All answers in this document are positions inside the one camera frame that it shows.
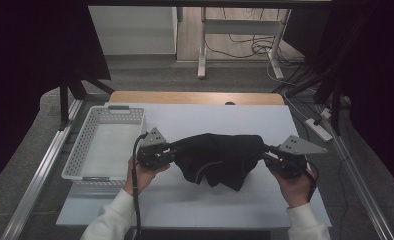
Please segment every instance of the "white basket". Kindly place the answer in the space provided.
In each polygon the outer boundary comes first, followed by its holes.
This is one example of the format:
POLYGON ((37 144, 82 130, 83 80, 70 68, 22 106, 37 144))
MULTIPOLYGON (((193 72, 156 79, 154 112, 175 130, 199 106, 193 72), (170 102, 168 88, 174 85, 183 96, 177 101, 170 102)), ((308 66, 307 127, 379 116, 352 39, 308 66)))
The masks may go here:
POLYGON ((143 108, 92 107, 62 178, 79 184, 124 185, 135 140, 145 131, 143 108))

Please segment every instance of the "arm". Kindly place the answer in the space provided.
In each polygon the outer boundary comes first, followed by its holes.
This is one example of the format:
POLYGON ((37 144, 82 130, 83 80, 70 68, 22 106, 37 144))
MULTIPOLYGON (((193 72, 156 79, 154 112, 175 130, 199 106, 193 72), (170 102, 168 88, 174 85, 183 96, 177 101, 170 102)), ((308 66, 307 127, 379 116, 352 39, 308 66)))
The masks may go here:
POLYGON ((272 172, 281 188, 285 201, 290 206, 287 213, 290 217, 291 228, 288 230, 290 240, 329 240, 328 227, 319 222, 313 214, 309 203, 311 181, 302 174, 298 178, 285 179, 272 172))
MULTIPOLYGON (((124 188, 120 190, 113 202, 102 207, 101 215, 88 225, 81 237, 82 240, 124 239, 126 232, 131 227, 135 213, 132 198, 132 158, 129 159, 128 165, 128 175, 124 188)), ((170 165, 167 164, 160 169, 149 170, 138 164, 138 191, 141 192, 147 188, 156 174, 167 170, 169 167, 170 165)))

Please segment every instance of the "white tabletop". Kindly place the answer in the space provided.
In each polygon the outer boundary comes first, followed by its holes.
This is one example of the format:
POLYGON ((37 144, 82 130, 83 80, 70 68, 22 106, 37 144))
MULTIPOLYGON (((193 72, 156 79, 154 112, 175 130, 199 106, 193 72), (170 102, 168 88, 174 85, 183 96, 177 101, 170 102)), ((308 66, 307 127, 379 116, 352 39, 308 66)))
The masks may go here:
MULTIPOLYGON (((168 142, 203 133, 257 134, 265 144, 279 145, 288 136, 298 135, 287 106, 136 103, 129 106, 144 108, 147 130, 157 127, 168 142)), ((101 205, 109 203, 118 189, 106 187, 93 191, 94 194, 84 194, 84 190, 74 184, 57 224, 89 224, 98 215, 101 205)), ((140 207, 143 227, 269 229, 290 226, 287 204, 278 183, 262 161, 248 174, 239 192, 222 184, 212 188, 204 181, 200 185, 190 183, 172 164, 140 194, 140 207)), ((331 226, 318 190, 312 197, 312 207, 318 219, 331 226)))

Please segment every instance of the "human hand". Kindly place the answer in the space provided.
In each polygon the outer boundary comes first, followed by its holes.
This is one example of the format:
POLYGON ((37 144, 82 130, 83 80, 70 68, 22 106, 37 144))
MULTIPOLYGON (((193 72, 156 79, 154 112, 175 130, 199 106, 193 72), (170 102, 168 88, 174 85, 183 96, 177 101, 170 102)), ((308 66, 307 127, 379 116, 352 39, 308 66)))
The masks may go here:
MULTIPOLYGON (((311 177, 314 177, 312 171, 309 169, 306 169, 306 171, 311 177)), ((288 206, 295 208, 309 202, 314 186, 308 174, 302 174, 300 177, 287 179, 274 171, 271 171, 271 173, 278 180, 282 196, 288 203, 288 206)))
MULTIPOLYGON (((126 184, 124 186, 125 192, 129 195, 133 195, 132 190, 132 157, 128 161, 128 175, 126 178, 126 184)), ((170 167, 170 164, 166 164, 165 166, 159 169, 147 169, 142 167, 140 164, 137 164, 137 179, 138 179, 138 193, 141 193, 145 188, 150 185, 153 178, 160 172, 166 171, 170 167)))

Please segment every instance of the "metal rail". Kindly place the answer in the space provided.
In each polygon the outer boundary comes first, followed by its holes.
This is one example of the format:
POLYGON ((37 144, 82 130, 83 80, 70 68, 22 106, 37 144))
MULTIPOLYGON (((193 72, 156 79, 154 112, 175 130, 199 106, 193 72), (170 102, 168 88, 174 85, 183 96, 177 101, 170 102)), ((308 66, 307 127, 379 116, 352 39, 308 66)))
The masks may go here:
POLYGON ((363 179, 362 174, 360 173, 355 161, 350 155, 350 151, 348 150, 342 137, 335 134, 335 131, 333 130, 332 126, 329 124, 328 121, 324 122, 327 130, 333 136, 334 146, 339 154, 341 161, 343 161, 344 167, 349 175, 350 180, 353 183, 353 186, 355 187, 357 194, 359 195, 363 206, 368 212, 368 215, 372 221, 375 230, 378 233, 378 236, 382 240, 394 240, 394 235, 387 222, 387 219, 385 218, 377 201, 375 200, 374 196, 371 194, 371 191, 366 185, 365 180, 363 179))
POLYGON ((73 121, 75 120, 79 109, 82 105, 82 100, 74 100, 69 109, 69 122, 63 131, 58 131, 50 144, 38 170, 35 172, 25 194, 22 197, 19 205, 16 208, 9 224, 4 230, 1 240, 5 239, 18 239, 22 233, 23 227, 28 220, 28 217, 35 206, 35 203, 41 193, 41 190, 47 180, 48 174, 53 167, 57 156, 60 153, 61 147, 64 144, 69 132, 72 128, 73 121))

